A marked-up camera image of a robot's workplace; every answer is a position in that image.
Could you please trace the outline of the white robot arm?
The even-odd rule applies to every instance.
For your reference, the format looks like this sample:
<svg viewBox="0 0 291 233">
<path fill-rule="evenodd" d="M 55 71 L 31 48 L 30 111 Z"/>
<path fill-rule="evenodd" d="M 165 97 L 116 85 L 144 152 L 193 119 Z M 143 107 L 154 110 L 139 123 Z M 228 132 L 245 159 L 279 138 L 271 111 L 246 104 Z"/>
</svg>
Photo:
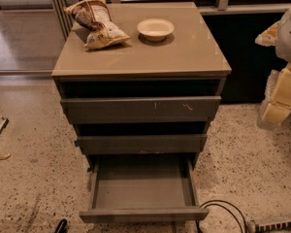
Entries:
<svg viewBox="0 0 291 233">
<path fill-rule="evenodd" d="M 281 71 L 272 70 L 261 104 L 260 121 L 280 125 L 291 114 L 291 7 L 282 18 L 259 34 L 255 43 L 275 47 L 275 54 L 287 62 Z"/>
</svg>

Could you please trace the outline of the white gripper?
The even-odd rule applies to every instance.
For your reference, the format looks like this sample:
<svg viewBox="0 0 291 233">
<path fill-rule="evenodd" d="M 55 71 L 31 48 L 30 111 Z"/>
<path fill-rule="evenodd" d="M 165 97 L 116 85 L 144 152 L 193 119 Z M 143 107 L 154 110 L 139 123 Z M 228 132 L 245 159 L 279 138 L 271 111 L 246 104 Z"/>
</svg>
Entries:
<svg viewBox="0 0 291 233">
<path fill-rule="evenodd" d="M 277 29 L 278 21 L 259 34 L 255 43 L 263 47 L 274 46 L 277 40 Z M 291 109 L 291 62 L 279 73 L 275 86 L 275 101 Z M 263 102 L 261 118 L 268 123 L 282 124 L 291 114 L 291 111 L 285 107 Z"/>
</svg>

